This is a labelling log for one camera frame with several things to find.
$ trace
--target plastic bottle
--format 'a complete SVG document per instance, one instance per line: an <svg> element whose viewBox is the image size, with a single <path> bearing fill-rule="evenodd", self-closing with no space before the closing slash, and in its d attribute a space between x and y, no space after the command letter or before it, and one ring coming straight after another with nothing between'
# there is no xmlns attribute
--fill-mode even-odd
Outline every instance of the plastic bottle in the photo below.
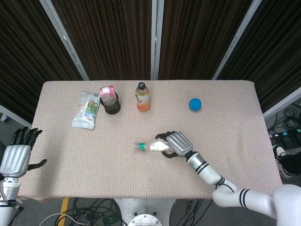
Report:
<svg viewBox="0 0 301 226"><path fill-rule="evenodd" d="M153 139L148 142L135 142L133 149L136 152L154 151L154 152L172 152L172 148L168 146L168 142L162 139Z"/></svg>
<svg viewBox="0 0 301 226"><path fill-rule="evenodd" d="M140 82L136 88L137 108L145 112L150 108L150 91L144 82Z"/></svg>

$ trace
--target textured table cover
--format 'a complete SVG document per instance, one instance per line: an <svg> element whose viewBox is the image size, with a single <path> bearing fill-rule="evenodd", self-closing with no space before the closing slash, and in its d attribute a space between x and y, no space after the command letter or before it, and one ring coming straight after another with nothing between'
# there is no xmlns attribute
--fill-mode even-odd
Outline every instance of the textured table cover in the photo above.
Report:
<svg viewBox="0 0 301 226"><path fill-rule="evenodd" d="M185 158L135 153L133 142L181 131L194 150L239 188L272 194L281 185L261 108L250 81L145 81L150 110L136 109L140 81L52 81L43 86L33 128L43 130L30 163L48 162L21 178L19 195L106 198L210 198ZM74 128L80 92L113 84L121 110L100 106L94 130ZM189 109L197 97L203 107Z"/></svg>

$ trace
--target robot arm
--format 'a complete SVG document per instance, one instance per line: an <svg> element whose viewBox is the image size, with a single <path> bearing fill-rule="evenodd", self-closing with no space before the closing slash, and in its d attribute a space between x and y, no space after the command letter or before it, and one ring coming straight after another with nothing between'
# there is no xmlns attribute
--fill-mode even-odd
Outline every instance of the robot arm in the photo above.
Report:
<svg viewBox="0 0 301 226"><path fill-rule="evenodd" d="M213 201L220 207L243 207L271 218L277 219L277 226L301 225L301 188L294 185L282 185L274 191L273 196L249 189L238 189L232 182L217 173L205 159L193 151L192 143L181 132L158 134L156 138L166 140L174 154L163 153L170 158L185 157L187 163L208 184L219 186L213 193ZM285 210L283 206L294 206Z"/></svg>
<svg viewBox="0 0 301 226"><path fill-rule="evenodd" d="M26 130L27 127L15 132L0 165L0 226L9 225L14 209L19 212L23 210L23 207L16 204L20 188L19 178L28 170L43 166L47 161L44 159L38 164L29 165L32 147L42 130L32 129L25 136Z"/></svg>

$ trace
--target brown curtain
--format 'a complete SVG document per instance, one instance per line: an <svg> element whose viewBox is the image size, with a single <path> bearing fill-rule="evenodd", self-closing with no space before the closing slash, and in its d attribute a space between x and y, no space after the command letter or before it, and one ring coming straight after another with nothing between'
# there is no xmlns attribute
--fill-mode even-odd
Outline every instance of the brown curtain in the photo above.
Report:
<svg viewBox="0 0 301 226"><path fill-rule="evenodd" d="M165 0L159 79L211 79L252 0Z"/></svg>
<svg viewBox="0 0 301 226"><path fill-rule="evenodd" d="M301 87L301 1L263 1L218 79L255 82L263 112Z"/></svg>
<svg viewBox="0 0 301 226"><path fill-rule="evenodd" d="M91 80L146 80L151 0L53 0Z"/></svg>
<svg viewBox="0 0 301 226"><path fill-rule="evenodd" d="M0 18L0 105L32 122L44 82L81 77L39 0L3 0Z"/></svg>

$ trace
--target black cup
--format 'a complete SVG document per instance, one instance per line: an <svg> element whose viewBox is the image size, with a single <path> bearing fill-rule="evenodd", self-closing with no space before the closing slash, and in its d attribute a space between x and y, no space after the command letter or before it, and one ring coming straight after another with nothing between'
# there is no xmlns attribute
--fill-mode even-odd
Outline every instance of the black cup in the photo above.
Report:
<svg viewBox="0 0 301 226"><path fill-rule="evenodd" d="M115 94L116 94L117 101L115 104L113 104L111 106L104 105L103 100L100 98L100 103L102 104L102 106L104 106L104 110L108 114L117 114L120 111L120 103L118 101L118 94L117 93L115 93Z"/></svg>

